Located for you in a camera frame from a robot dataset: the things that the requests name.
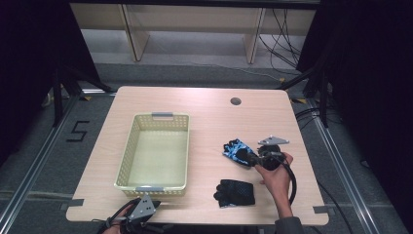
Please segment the cable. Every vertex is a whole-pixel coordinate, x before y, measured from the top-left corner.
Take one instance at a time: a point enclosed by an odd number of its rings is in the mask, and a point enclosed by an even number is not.
[[[303,117],[303,118],[301,118],[301,119],[297,119],[297,122],[301,122],[302,120],[305,120],[305,119],[308,119],[308,118],[311,118],[311,117],[314,117],[315,115],[308,115],[308,116],[305,116],[305,117]]]
[[[274,18],[275,18],[276,21],[277,21],[277,25],[279,26],[280,35],[282,35],[282,37],[284,38],[284,40],[285,40],[285,42],[287,43],[288,47],[290,48],[290,50],[288,50],[288,51],[291,52],[292,58],[294,59],[294,61],[295,61],[295,66],[296,66],[296,65],[297,65],[297,62],[298,62],[298,59],[297,59],[297,57],[296,57],[296,54],[294,53],[294,49],[295,49],[296,51],[299,51],[299,50],[297,50],[295,47],[293,47],[293,46],[291,45],[291,42],[290,42],[290,40],[289,40],[289,34],[288,34],[288,25],[287,25],[287,23],[286,23],[286,16],[287,16],[288,11],[287,11],[287,9],[285,9],[283,12],[284,12],[284,18],[283,18],[283,19],[284,19],[284,22],[283,22],[283,24],[281,25],[279,19],[277,18],[275,9],[273,9],[273,15],[274,15]]]
[[[286,171],[288,172],[289,178],[291,179],[291,183],[292,183],[292,189],[291,189],[291,195],[289,196],[289,205],[292,205],[292,202],[294,202],[295,199],[295,195],[297,193],[297,179],[295,178],[295,174],[292,171],[292,169],[289,167],[288,162],[284,162],[281,161],[278,157],[273,157],[274,159],[276,159],[281,165],[284,166],[284,168],[286,169]]]
[[[277,39],[274,37],[274,35],[271,35],[271,37],[274,39],[274,41],[276,41],[276,43],[279,44],[279,46],[280,46],[281,48],[285,49],[286,51],[291,52],[291,49],[288,49],[288,48],[286,48],[285,46],[283,46],[282,44],[279,43],[279,40],[280,40],[281,35],[279,35],[279,37],[278,37]],[[297,55],[297,56],[300,55],[299,53],[294,52],[294,51],[292,51],[292,53],[294,53],[294,54]]]
[[[285,24],[286,24],[286,21],[284,22],[284,24],[283,24],[282,26],[279,24],[280,32],[283,32],[283,27],[284,27]],[[279,43],[279,40],[280,40],[280,37],[281,37],[281,36],[282,36],[282,34],[280,34],[279,37],[276,39],[276,38],[274,37],[274,35],[271,35],[271,37],[272,37],[272,38],[274,39],[274,41],[276,42],[276,43],[274,44],[273,49],[271,50],[271,52],[274,53],[275,56],[277,56],[278,58],[284,60],[284,61],[287,62],[289,65],[291,65],[292,67],[295,68],[295,66],[296,66],[295,63],[293,63],[293,62],[290,61],[289,59],[285,58],[284,56],[276,53],[276,51],[275,51],[275,48],[277,47],[277,45],[279,45],[280,47],[282,47],[283,49],[285,49],[285,50],[288,51],[287,48],[285,48],[282,44]]]
[[[271,64],[271,66],[273,67],[274,70],[278,71],[279,73],[284,73],[284,74],[288,74],[288,75],[300,75],[300,74],[285,72],[285,71],[281,71],[281,70],[276,69],[276,68],[274,67],[274,65],[273,65],[273,55],[276,55],[279,59],[283,59],[283,56],[281,56],[281,55],[278,54],[277,52],[273,51],[270,47],[268,47],[268,46],[265,44],[264,40],[261,38],[261,36],[260,36],[259,38],[260,38],[261,41],[263,42],[264,46],[266,46],[267,49],[268,49],[268,51],[270,52],[270,64]]]
[[[262,39],[261,36],[259,36],[259,39],[261,40],[261,42],[264,44],[264,46],[267,48],[267,50],[268,50],[272,55],[278,57],[279,59],[281,59],[281,60],[285,61],[286,63],[288,63],[288,65],[290,65],[290,66],[292,66],[292,67],[295,68],[295,64],[294,64],[292,61],[288,60],[286,57],[280,55],[279,53],[277,53],[277,52],[274,50],[275,47],[277,46],[277,41],[276,41],[276,45],[274,45],[274,47],[271,48],[270,46],[268,46],[268,45],[264,42],[264,40]]]
[[[299,117],[301,117],[302,115],[305,115],[307,113],[311,113],[313,111],[319,111],[319,108],[309,108],[309,109],[305,109],[303,111],[300,111],[298,113],[295,114],[295,118],[298,119]]]
[[[270,77],[271,79],[280,81],[280,79],[271,76],[269,74],[264,74],[264,73],[256,73],[256,72],[251,72],[251,71],[247,71],[244,70],[242,68],[237,68],[237,67],[228,67],[228,66],[223,66],[223,65],[218,65],[218,64],[202,64],[202,63],[197,63],[197,62],[192,62],[192,61],[188,61],[189,63],[195,64],[195,65],[199,65],[199,66],[217,66],[217,67],[223,67],[223,68],[227,68],[227,69],[232,69],[232,70],[240,70],[242,72],[248,73],[248,74],[252,74],[252,75],[260,75],[260,76],[267,76]]]
[[[336,200],[333,198],[333,196],[327,191],[327,189],[319,182],[319,180],[317,179],[317,184],[319,185],[319,187],[322,188],[322,190],[324,190],[324,192],[328,195],[328,197],[331,198],[331,201],[333,201],[334,205],[337,207],[337,210],[339,211],[341,217],[344,219],[344,222],[346,222],[347,228],[349,229],[349,232],[351,234],[353,234],[353,229],[352,226],[350,225],[349,221],[347,220],[346,216],[344,215],[343,211],[341,210],[340,206],[338,205],[338,203],[336,202]]]
[[[106,220],[104,220],[102,223],[102,225],[99,227],[99,229],[97,230],[97,234],[102,234],[106,229],[110,228],[111,226],[113,226],[114,224],[112,224],[113,220],[115,220],[115,218],[121,213],[121,211],[123,211],[127,206],[131,205],[131,204],[135,204],[135,203],[139,203],[140,202],[140,198],[136,198],[133,200],[128,201],[121,209],[119,209],[115,214],[113,214],[111,217],[108,217]]]
[[[302,131],[304,128],[307,127],[308,124],[310,124],[313,120],[317,119],[317,117],[319,117],[319,115],[317,116],[312,116],[313,118],[311,120],[309,120],[303,127],[300,128],[300,131]]]

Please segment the human arm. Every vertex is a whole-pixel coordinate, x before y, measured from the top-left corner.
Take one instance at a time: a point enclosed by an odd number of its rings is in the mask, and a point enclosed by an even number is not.
[[[292,156],[288,153],[285,155],[285,161],[291,165]],[[265,184],[274,202],[276,203],[277,211],[279,212],[280,219],[276,221],[276,227],[278,234],[284,233],[304,233],[301,221],[298,217],[293,216],[291,206],[288,200],[288,189],[290,183],[290,177],[284,166],[279,166],[273,171],[268,171],[256,165],[255,169],[263,177],[260,182]]]

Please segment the gray carpet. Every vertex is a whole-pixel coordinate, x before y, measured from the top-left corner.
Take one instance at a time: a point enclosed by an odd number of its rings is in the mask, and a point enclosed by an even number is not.
[[[280,84],[278,80],[267,76],[222,67],[97,64],[96,68],[101,80],[112,88],[135,85],[274,89]],[[271,69],[249,69],[248,71],[271,74],[277,79],[284,77],[289,80],[294,77]],[[93,88],[87,83],[81,84],[84,88]],[[302,82],[294,86],[289,89],[288,94],[293,98],[302,97],[301,91],[304,85],[305,82]],[[95,233],[98,226],[96,222],[67,221],[64,205],[76,189],[112,100],[113,97],[92,97],[89,101],[79,100],[77,102],[58,137],[45,168],[36,180],[9,233]],[[292,104],[292,106],[295,113],[309,108],[307,104]],[[18,188],[25,172],[39,152],[42,142],[52,127],[53,115],[52,106],[46,107],[39,113],[19,151],[12,155],[0,169],[0,210],[6,206],[12,192]],[[340,205],[354,233],[363,233],[357,214],[335,171],[322,138],[319,136],[315,121],[311,117],[303,116],[303,118],[299,121],[299,126],[302,128],[302,136],[316,178]],[[363,198],[379,224],[379,229],[382,233],[407,233],[374,174],[359,163],[362,156],[346,131],[345,123],[341,123],[337,111],[330,109],[328,118],[329,130]],[[80,135],[71,133],[77,121],[89,121],[89,123],[79,124],[77,128],[87,133],[83,141],[68,142],[68,139],[80,138]],[[322,190],[321,195],[329,208],[330,221],[327,225],[318,227],[318,230],[321,233],[350,233],[332,199]],[[194,230],[194,227],[179,228],[181,229],[176,229],[180,230],[179,233],[183,233],[182,228]],[[265,233],[274,232],[273,226],[261,228],[265,230]],[[208,230],[213,230],[213,233],[233,233],[233,229],[230,231],[219,227],[204,228],[203,232],[199,229],[195,230],[188,233],[208,233]],[[317,233],[311,227],[306,227],[305,230],[306,233]]]

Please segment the floor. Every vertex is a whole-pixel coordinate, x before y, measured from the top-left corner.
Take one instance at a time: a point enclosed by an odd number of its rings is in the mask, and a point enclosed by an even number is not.
[[[96,66],[101,69],[119,64],[131,66],[181,65],[236,69],[257,77],[271,76],[257,72],[257,70],[261,71],[269,68],[296,73],[292,70],[293,67],[285,61],[273,58],[263,43],[258,45],[254,64],[248,64],[244,55],[243,37],[237,34],[152,32],[142,60],[134,62],[131,60],[131,51],[124,32],[83,30],[83,33]],[[275,40],[272,36],[264,35],[262,38],[269,47],[273,48]],[[305,37],[291,36],[289,39],[290,44],[299,50],[303,46]],[[282,40],[282,44],[288,48],[285,40]],[[277,47],[276,51],[295,63],[294,57],[288,50]],[[301,98],[299,93],[294,93],[294,95],[290,93],[290,95],[296,96],[293,98]],[[86,118],[86,114],[82,114],[85,111],[76,112],[76,108],[81,108],[79,106],[89,108],[89,113],[96,111],[94,108],[99,108],[99,111],[103,109],[104,111],[110,107],[111,98],[97,97],[96,99],[100,101],[98,107],[85,107],[86,102],[79,102],[73,107],[74,112],[79,113],[76,119]],[[292,105],[295,113],[299,113],[317,105],[317,99],[309,100],[305,104],[293,103]],[[53,121],[51,111],[46,108],[31,130],[32,133],[43,134],[29,135],[25,140],[27,143],[23,145],[27,146],[19,152],[21,155],[28,155],[25,160],[20,160],[19,157],[11,157],[8,165],[14,167],[1,168],[1,211],[8,206],[14,191],[19,189],[21,182],[24,181],[24,173],[22,172],[31,170],[32,162],[36,161],[36,153],[45,150],[41,146],[44,141],[49,140],[49,132],[44,131],[44,129],[49,128],[48,123]],[[316,178],[321,184],[320,191],[329,211],[330,222],[324,227],[318,227],[318,229],[306,227],[306,233],[407,233],[374,175],[360,163],[362,156],[357,152],[357,148],[351,141],[344,124],[341,123],[339,114],[334,109],[329,110],[330,125],[328,130],[321,126],[316,115],[317,113],[303,116],[298,119],[298,122],[312,160]],[[94,126],[95,133],[91,133],[91,135],[97,136],[99,125],[104,121],[104,116],[94,118],[96,118],[94,121],[97,124]],[[66,128],[63,131],[64,134],[70,136],[70,129]],[[89,145],[94,144],[93,138],[88,140],[91,141]],[[87,160],[90,150],[92,150],[91,146],[82,149],[82,154],[85,154],[85,157],[81,158]],[[71,167],[78,168],[79,165],[86,162],[73,162],[70,158],[51,158],[47,163],[47,174],[42,173],[38,177],[31,178],[37,181],[28,197],[23,197],[26,203],[19,207],[21,209],[20,213],[12,217],[14,224],[9,227],[10,233],[43,233],[46,230],[48,232],[52,230],[52,232],[63,233],[60,229],[62,226],[65,228],[64,232],[67,233],[94,233],[97,225],[86,223],[67,224],[67,221],[64,220],[63,205],[70,199],[71,192],[69,191],[75,188],[76,179],[79,179],[73,177],[69,179],[69,176],[64,175],[70,175]],[[53,191],[42,190],[43,187],[47,187],[49,182],[59,183],[61,187],[54,188]],[[322,185],[325,185],[328,189],[324,190]],[[37,194],[36,191],[49,192]],[[39,223],[37,220],[52,220],[53,223]],[[273,233],[274,227],[259,227],[258,231],[259,233]]]

